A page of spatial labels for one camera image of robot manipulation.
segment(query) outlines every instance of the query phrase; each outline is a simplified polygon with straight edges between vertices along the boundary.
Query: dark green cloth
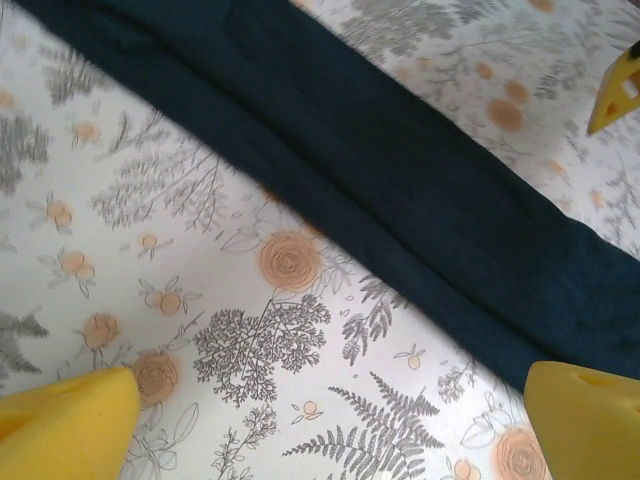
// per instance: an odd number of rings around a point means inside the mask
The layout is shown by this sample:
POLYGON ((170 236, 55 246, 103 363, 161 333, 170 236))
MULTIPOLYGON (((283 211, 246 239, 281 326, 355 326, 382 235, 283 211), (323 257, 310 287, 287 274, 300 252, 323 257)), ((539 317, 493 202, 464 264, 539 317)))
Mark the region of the dark green cloth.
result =
POLYGON ((640 263, 286 0, 18 0, 519 390, 640 378, 640 263))

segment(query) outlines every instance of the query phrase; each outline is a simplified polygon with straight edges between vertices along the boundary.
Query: tablecloth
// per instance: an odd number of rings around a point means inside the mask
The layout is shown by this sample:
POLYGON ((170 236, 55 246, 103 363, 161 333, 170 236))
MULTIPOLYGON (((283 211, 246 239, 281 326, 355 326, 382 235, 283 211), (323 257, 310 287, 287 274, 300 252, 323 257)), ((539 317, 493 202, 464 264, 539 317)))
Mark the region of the tablecloth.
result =
MULTIPOLYGON (((635 7, 297 3, 640 257, 640 113, 586 136, 604 70, 637 41, 635 7)), ((550 478, 518 395, 278 198, 0 5, 3 395, 130 366, 143 411, 123 480, 550 478)))

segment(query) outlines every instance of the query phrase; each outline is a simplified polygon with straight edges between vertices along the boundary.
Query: small orange berry print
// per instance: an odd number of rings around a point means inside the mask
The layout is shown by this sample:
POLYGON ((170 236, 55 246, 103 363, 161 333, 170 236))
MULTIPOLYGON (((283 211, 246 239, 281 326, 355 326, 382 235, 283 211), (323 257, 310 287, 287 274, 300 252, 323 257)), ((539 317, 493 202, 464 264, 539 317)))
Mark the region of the small orange berry print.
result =
POLYGON ((493 78, 493 69, 483 62, 476 63, 476 73, 480 78, 484 78, 485 80, 491 80, 493 78))
POLYGON ((487 103, 487 117, 501 130, 516 133, 524 127, 524 116, 510 100, 496 98, 487 103))
POLYGON ((144 297, 144 303, 147 307, 158 309, 160 313, 166 316, 172 316, 182 310, 184 313, 189 311, 189 301, 202 297, 201 293, 183 293, 182 288, 178 287, 179 276, 173 277, 162 290, 156 288, 145 280, 140 280, 140 296, 144 297))

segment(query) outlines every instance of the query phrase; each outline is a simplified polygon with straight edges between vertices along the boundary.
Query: gray leaf print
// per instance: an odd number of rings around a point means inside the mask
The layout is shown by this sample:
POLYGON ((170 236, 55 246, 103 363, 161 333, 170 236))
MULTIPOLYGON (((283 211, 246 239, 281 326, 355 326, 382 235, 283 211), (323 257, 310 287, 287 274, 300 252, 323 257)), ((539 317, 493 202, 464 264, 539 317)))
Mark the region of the gray leaf print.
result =
POLYGON ((445 6, 414 0, 352 0, 360 15, 342 23, 340 36, 375 62, 385 53, 414 53, 423 36, 451 40, 455 19, 445 6))
POLYGON ((489 18, 509 8, 506 0, 456 0, 451 6, 463 25, 489 18))
POLYGON ((108 77, 72 48, 41 47, 40 54, 53 62, 44 67, 46 85, 54 107, 65 104, 76 95, 89 96, 95 88, 107 90, 108 77))
POLYGON ((31 117, 17 114, 0 117, 0 192, 13 195, 23 175, 19 165, 49 162, 49 133, 34 125, 31 117))
POLYGON ((375 473, 389 472, 394 480, 425 478, 424 452, 442 448, 444 444, 425 428, 423 419, 440 413, 424 397, 401 394, 375 373, 371 376, 378 385, 384 402, 376 404, 356 393, 329 387, 351 405, 364 427, 335 431, 327 430, 308 442, 301 443, 283 455, 321 454, 342 464, 343 476, 355 472, 356 480, 369 480, 375 473))
POLYGON ((45 338, 49 331, 43 328, 33 315, 19 318, 0 312, 0 372, 41 373, 41 370, 27 360, 18 344, 18 338, 45 338))

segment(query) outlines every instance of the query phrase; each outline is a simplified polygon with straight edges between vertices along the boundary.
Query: peach rose print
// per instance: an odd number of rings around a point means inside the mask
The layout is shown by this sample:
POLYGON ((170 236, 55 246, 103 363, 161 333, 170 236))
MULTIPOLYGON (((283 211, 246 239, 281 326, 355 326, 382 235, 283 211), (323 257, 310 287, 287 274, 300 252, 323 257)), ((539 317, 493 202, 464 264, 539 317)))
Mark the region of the peach rose print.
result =
POLYGON ((89 298, 89 287, 95 286, 95 269, 84 253, 74 250, 67 252, 64 248, 56 258, 49 255, 38 256, 38 262, 53 271, 54 279, 49 288, 55 288, 70 280, 75 280, 82 294, 89 298))
POLYGON ((516 133, 524 127, 524 115, 511 100, 490 100, 486 111, 489 120, 505 132, 516 133))
POLYGON ((280 232, 262 247, 259 265, 270 285, 304 292, 321 274, 322 258, 311 239, 298 232, 280 232))
POLYGON ((164 315, 171 316, 178 313, 180 308, 184 313, 189 311, 189 301, 202 297, 201 293, 183 293, 178 286, 180 276, 173 277, 162 290, 156 290, 153 285, 145 280, 140 280, 140 296, 144 297, 147 307, 157 308, 164 315))
POLYGON ((550 480, 547 463, 533 430, 508 429, 493 452, 497 480, 550 480))
POLYGON ((143 410, 167 400, 178 383, 178 370, 167 352, 145 352, 131 370, 138 384, 143 410))
POLYGON ((73 235, 70 228, 73 222, 71 208, 66 203, 55 199, 52 193, 47 195, 46 204, 30 200, 27 202, 27 208, 37 214, 29 223, 29 228, 32 231, 41 228, 46 223, 51 223, 56 227, 58 233, 67 236, 73 235))

